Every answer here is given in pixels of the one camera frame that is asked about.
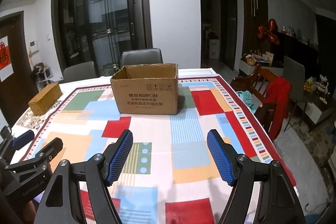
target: metal bolt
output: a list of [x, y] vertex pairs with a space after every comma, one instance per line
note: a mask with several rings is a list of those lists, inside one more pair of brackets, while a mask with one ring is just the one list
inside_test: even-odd
[[68, 164], [68, 161], [67, 160], [61, 160], [59, 162], [60, 166], [66, 166]]
[[273, 160], [272, 161], [272, 164], [276, 167], [279, 167], [280, 166], [280, 162], [278, 160]]
[[244, 161], [244, 160], [247, 159], [247, 156], [245, 154], [239, 154], [238, 159], [241, 160], [241, 161]]
[[95, 154], [94, 156], [93, 156], [93, 159], [94, 160], [101, 160], [103, 158], [103, 155], [102, 154]]

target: dining table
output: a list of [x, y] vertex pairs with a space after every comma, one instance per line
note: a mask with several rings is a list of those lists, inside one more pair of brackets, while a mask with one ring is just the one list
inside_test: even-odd
[[[108, 187], [124, 224], [218, 223], [232, 187], [221, 179], [207, 147], [211, 129], [253, 161], [279, 160], [296, 186], [264, 128], [213, 69], [178, 70], [184, 100], [177, 115], [119, 113], [110, 78], [60, 84], [63, 94], [45, 115], [34, 116], [27, 109], [12, 134], [18, 137], [31, 129], [35, 138], [11, 163], [34, 157], [58, 137], [63, 149], [50, 162], [54, 171], [63, 159], [76, 163], [102, 153], [129, 129], [132, 149], [118, 181]], [[246, 224], [253, 223], [259, 189], [255, 182]], [[87, 223], [95, 223], [85, 182], [80, 182], [80, 195]]]

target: red scarf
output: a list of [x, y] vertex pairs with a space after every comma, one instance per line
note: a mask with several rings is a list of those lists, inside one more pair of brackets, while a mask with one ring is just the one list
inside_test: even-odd
[[266, 88], [264, 103], [277, 103], [268, 135], [272, 141], [279, 135], [284, 118], [288, 117], [289, 98], [292, 86], [284, 78], [278, 77]]

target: brown box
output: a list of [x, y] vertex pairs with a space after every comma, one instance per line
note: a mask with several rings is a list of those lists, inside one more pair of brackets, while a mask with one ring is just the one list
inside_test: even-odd
[[176, 64], [124, 66], [111, 86], [120, 113], [177, 114]]
[[28, 103], [34, 115], [45, 114], [53, 103], [61, 97], [62, 92], [58, 83], [52, 83], [45, 86], [33, 99]]

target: colorful tablecloth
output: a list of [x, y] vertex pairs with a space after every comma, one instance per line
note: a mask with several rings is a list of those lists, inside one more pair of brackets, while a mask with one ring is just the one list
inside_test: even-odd
[[[28, 110], [18, 121], [18, 126], [36, 133], [21, 160], [34, 157], [59, 137], [63, 149], [51, 161], [52, 170], [61, 159], [86, 161], [128, 128], [133, 147], [119, 180], [109, 187], [123, 223], [218, 223], [232, 188], [221, 180], [207, 148], [209, 130], [215, 128], [225, 142], [254, 161], [281, 159], [253, 114], [220, 76], [179, 79], [179, 95], [183, 108], [177, 115], [133, 115], [119, 113], [110, 85], [76, 88], [45, 116], [35, 117]], [[143, 100], [156, 103], [134, 97], [135, 104]], [[246, 223], [253, 222], [259, 186], [254, 185]], [[87, 221], [94, 223], [86, 184], [80, 182], [80, 187]]]

